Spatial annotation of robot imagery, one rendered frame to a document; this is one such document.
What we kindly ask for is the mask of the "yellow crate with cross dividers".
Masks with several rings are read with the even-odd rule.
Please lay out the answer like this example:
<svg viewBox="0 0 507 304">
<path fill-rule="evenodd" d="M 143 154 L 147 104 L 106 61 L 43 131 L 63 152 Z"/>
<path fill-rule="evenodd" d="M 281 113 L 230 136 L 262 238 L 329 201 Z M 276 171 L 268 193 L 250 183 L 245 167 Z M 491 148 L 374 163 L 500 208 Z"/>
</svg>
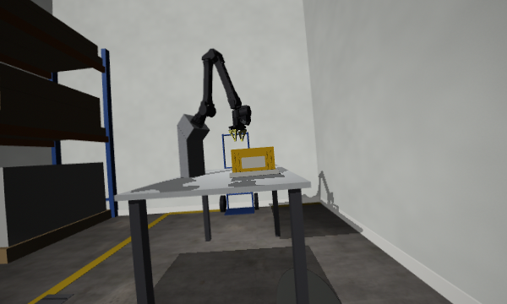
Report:
<svg viewBox="0 0 507 304">
<path fill-rule="evenodd" d="M 232 173 L 275 169 L 274 147 L 231 149 Z"/>
</svg>

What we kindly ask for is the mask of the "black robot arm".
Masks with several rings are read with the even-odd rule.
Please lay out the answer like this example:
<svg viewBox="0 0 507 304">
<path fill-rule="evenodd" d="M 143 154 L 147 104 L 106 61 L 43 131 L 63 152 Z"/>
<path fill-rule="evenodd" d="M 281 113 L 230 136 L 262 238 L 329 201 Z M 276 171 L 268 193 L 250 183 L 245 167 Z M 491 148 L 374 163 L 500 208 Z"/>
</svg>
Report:
<svg viewBox="0 0 507 304">
<path fill-rule="evenodd" d="M 202 56 L 204 64 L 204 94 L 203 101 L 200 102 L 199 111 L 191 119 L 191 123 L 201 128 L 204 124 L 206 117 L 214 117 L 216 114 L 215 104 L 212 100 L 212 79 L 213 79 L 213 65 L 221 78 L 221 82 L 226 91 L 228 103 L 234 111 L 232 111 L 232 118 L 234 125 L 249 126 L 251 122 L 251 109 L 250 106 L 242 106 L 242 102 L 235 91 L 229 74 L 226 70 L 225 61 L 221 53 L 216 49 L 209 49 Z M 212 62 L 212 61 L 213 62 Z M 234 118 L 235 117 L 235 118 Z"/>
</svg>

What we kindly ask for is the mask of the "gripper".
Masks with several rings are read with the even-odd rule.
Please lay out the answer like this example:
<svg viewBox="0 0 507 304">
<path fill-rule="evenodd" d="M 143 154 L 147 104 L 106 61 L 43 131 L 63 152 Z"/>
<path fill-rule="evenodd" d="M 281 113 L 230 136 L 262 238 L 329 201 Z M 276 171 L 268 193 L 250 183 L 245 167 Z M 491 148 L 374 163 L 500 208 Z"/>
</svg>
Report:
<svg viewBox="0 0 507 304">
<path fill-rule="evenodd" d="M 229 127 L 229 129 L 230 129 L 230 130 L 229 130 L 229 133 L 231 134 L 231 136 L 232 136 L 232 138 L 233 138 L 234 142 L 236 142 L 236 141 L 237 141 L 237 131 L 238 131 L 238 130 L 240 130 L 240 131 L 238 132 L 238 134 L 239 134 L 239 137 L 240 137 L 240 139 L 241 139 L 241 142 L 243 141 L 244 136 L 245 136 L 245 134 L 246 134 L 246 132 L 247 132 L 247 129 L 244 129 L 244 128 L 246 128 L 246 126 L 238 126 L 238 125 L 234 125 L 234 123 L 233 123 L 233 126 L 230 126 L 230 127 Z M 235 138 L 234 138 L 234 136 L 233 136 L 233 133 L 235 133 Z M 243 138 L 242 138 L 242 133 L 243 133 Z"/>
</svg>

